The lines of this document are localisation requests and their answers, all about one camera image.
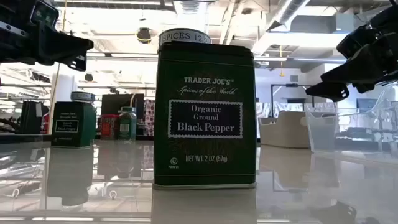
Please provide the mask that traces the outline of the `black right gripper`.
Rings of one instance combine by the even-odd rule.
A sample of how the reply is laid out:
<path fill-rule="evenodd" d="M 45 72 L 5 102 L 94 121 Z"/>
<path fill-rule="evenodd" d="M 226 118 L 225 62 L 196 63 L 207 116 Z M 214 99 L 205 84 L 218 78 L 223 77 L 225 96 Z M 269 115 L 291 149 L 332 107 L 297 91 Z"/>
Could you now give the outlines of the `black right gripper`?
<path fill-rule="evenodd" d="M 398 4 L 376 14 L 369 23 L 373 43 L 321 75 L 322 82 L 355 84 L 364 93 L 379 83 L 398 81 Z"/>

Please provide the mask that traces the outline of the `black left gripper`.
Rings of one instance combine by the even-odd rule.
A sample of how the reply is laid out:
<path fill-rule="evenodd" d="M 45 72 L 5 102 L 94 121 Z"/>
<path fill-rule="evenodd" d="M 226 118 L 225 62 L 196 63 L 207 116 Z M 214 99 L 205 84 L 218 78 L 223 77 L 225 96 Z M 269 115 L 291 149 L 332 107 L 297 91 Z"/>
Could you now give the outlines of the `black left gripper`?
<path fill-rule="evenodd" d="M 0 0 L 0 63 L 53 65 L 58 62 L 70 69 L 85 71 L 86 53 L 93 48 L 93 41 L 35 22 L 32 17 L 38 2 Z"/>

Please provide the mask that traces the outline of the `red spice tin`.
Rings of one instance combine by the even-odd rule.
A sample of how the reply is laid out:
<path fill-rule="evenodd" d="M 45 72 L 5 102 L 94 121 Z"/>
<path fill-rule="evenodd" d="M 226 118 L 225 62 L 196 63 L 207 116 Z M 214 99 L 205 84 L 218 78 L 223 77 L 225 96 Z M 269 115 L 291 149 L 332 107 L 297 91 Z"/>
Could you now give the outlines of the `red spice tin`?
<path fill-rule="evenodd" d="M 102 114 L 100 131 L 101 140 L 117 140 L 119 134 L 119 116 Z"/>

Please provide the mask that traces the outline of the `green black pepper tin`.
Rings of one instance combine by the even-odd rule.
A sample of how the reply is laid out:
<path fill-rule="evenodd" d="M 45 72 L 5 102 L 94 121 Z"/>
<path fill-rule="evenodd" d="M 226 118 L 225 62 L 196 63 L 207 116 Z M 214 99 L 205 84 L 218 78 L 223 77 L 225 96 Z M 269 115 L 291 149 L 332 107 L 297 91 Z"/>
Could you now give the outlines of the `green black pepper tin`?
<path fill-rule="evenodd" d="M 84 102 L 55 104 L 52 125 L 53 147 L 88 147 L 96 135 L 96 108 Z"/>
<path fill-rule="evenodd" d="M 158 51 L 154 184 L 253 187 L 256 90 L 242 46 L 169 42 Z"/>

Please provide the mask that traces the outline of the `white round column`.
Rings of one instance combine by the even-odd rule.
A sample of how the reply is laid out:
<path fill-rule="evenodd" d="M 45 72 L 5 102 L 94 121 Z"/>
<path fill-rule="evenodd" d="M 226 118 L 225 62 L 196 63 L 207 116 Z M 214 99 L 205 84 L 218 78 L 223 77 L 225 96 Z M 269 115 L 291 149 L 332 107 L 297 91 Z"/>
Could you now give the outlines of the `white round column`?
<path fill-rule="evenodd" d="M 71 92 L 77 89 L 77 81 L 74 75 L 57 74 L 52 75 L 52 86 L 50 95 L 50 111 L 48 133 L 52 134 L 55 104 L 58 101 L 71 101 Z"/>

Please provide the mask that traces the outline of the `clear plastic bin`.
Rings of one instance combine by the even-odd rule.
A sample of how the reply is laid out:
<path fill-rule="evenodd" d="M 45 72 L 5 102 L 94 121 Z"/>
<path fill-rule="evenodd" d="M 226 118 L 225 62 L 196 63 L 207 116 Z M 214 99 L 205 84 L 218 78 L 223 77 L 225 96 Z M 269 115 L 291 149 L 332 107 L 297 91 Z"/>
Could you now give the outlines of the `clear plastic bin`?
<path fill-rule="evenodd" d="M 370 110 L 358 109 L 356 101 L 307 107 L 312 152 L 398 166 L 398 83 L 379 86 L 370 94 L 377 99 Z"/>

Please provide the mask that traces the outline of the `white plastic bin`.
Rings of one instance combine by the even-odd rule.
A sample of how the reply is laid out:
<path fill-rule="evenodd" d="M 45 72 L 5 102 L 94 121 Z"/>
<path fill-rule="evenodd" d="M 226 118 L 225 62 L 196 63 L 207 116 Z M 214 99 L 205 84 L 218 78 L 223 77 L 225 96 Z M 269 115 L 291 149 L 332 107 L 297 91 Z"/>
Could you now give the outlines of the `white plastic bin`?
<path fill-rule="evenodd" d="M 309 149 L 305 113 L 281 111 L 277 118 L 259 118 L 259 138 L 262 145 Z"/>

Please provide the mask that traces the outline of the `black computer monitor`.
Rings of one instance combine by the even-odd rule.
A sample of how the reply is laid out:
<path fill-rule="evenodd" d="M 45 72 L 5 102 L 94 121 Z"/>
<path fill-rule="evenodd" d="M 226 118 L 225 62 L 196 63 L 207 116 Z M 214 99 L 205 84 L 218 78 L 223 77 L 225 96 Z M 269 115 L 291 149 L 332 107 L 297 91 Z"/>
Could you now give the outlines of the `black computer monitor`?
<path fill-rule="evenodd" d="M 118 115 L 122 107 L 130 106 L 136 109 L 137 118 L 143 118 L 144 94 L 109 94 L 102 95 L 101 114 Z"/>

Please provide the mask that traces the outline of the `black computer tower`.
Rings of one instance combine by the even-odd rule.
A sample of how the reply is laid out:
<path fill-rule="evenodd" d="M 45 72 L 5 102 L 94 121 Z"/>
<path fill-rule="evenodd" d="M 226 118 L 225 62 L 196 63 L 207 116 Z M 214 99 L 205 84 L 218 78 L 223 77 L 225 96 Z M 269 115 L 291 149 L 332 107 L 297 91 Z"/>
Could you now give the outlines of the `black computer tower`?
<path fill-rule="evenodd" d="M 49 108 L 42 102 L 24 101 L 19 134 L 47 134 Z"/>

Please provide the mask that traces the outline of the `floral patterned cloth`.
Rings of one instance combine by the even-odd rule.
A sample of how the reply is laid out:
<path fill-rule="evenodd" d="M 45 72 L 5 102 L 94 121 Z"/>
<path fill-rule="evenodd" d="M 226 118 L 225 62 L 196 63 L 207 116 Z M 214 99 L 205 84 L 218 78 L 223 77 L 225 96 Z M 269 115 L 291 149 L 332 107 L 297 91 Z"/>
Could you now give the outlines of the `floral patterned cloth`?
<path fill-rule="evenodd" d="M 155 124 L 155 101 L 145 100 L 144 101 L 144 135 L 154 135 L 154 124 Z"/>

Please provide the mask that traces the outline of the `dark wall screen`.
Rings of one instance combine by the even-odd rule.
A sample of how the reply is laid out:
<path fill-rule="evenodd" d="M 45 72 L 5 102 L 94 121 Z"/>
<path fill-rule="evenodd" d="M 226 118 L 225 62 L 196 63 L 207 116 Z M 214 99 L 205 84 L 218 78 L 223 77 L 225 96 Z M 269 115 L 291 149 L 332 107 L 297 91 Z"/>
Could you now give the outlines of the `dark wall screen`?
<path fill-rule="evenodd" d="M 374 98 L 358 98 L 356 100 L 356 106 L 361 110 L 370 110 L 377 103 L 377 99 Z"/>

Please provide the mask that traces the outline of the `black aluminium table frame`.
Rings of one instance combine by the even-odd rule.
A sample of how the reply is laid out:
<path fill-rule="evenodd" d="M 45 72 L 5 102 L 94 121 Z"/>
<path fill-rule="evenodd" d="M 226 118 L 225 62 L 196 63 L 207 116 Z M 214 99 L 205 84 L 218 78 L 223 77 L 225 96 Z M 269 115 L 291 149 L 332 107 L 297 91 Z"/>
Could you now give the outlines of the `black aluminium table frame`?
<path fill-rule="evenodd" d="M 0 144 L 20 144 L 27 142 L 50 142 L 50 134 L 0 134 Z M 153 136 L 136 136 L 137 141 L 153 141 Z"/>

